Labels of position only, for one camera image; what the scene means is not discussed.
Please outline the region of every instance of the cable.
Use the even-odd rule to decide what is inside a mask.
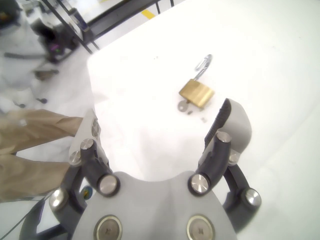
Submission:
[[[12,227],[3,237],[0,238],[0,240],[5,239],[19,224],[21,224],[21,222],[27,217],[27,215],[28,215],[29,213],[31,213],[34,209],[38,208],[38,206],[40,205],[40,203],[41,203],[42,201],[46,201],[46,200],[51,196],[51,194],[53,194],[53,193],[54,193],[54,192],[51,192],[51,193],[49,193],[46,197],[44,197],[43,199],[39,200],[39,201],[31,208],[31,210],[28,211],[28,212],[26,213],[26,215],[23,216],[22,219],[21,219],[19,222],[16,223],[16,225],[15,225],[14,227]]]

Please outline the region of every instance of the metal bolt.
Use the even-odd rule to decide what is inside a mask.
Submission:
[[[66,197],[67,197],[67,194],[63,189],[59,188],[55,190],[55,192],[52,193],[52,195],[50,196],[49,206],[51,207],[52,210],[56,210],[62,207],[63,204],[65,203]]]
[[[190,240],[213,240],[215,236],[213,225],[201,215],[191,217],[186,230]]]
[[[204,176],[200,174],[195,174],[191,178],[191,187],[195,192],[202,194],[208,190],[209,184]]]
[[[80,151],[73,152],[69,157],[69,163],[71,165],[77,165],[81,162]]]
[[[248,189],[245,193],[245,198],[247,199],[248,203],[255,207],[259,207],[261,205],[261,196],[260,194],[254,189]]]
[[[240,155],[241,154],[239,152],[231,149],[230,150],[230,156],[229,156],[229,164],[232,165],[232,166],[237,164],[238,161],[239,161]]]
[[[122,235],[122,226],[115,216],[106,216],[100,220],[96,229],[97,240],[119,240]]]
[[[106,175],[101,179],[99,183],[99,189],[101,193],[108,195],[116,190],[117,185],[118,181],[115,176]]]
[[[94,140],[91,139],[91,138],[86,138],[85,140],[83,140],[81,142],[81,149],[84,149],[84,150],[87,150],[89,149],[90,147],[92,147],[92,145],[94,144]]]
[[[231,137],[226,132],[218,131],[217,137],[219,138],[220,141],[222,141],[224,143],[229,143],[231,141]]]

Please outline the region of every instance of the shelf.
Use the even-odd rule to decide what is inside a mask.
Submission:
[[[147,9],[160,0],[123,0],[88,22],[91,31],[82,32],[83,41],[87,44],[98,39],[111,29],[130,17]]]

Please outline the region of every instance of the yellow floor marking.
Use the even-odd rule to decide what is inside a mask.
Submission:
[[[109,1],[109,0],[101,0],[99,3],[101,4],[101,3],[106,2],[106,1]],[[153,13],[151,13],[149,10],[143,10],[141,12],[141,14],[143,14],[148,19],[151,19],[151,18],[155,17],[155,15]]]
[[[141,14],[143,14],[148,19],[151,19],[151,18],[155,17],[155,15],[153,13],[151,13],[150,11],[148,11],[148,10],[143,10],[141,12]]]

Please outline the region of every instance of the padlock shackle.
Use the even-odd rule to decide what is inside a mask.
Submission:
[[[209,54],[207,56],[204,57],[204,60],[201,61],[197,67],[195,68],[196,71],[199,71],[201,69],[201,71],[194,77],[194,81],[197,81],[201,76],[202,74],[207,70],[207,68],[209,67],[210,63],[211,63],[211,60],[212,60],[212,55]]]

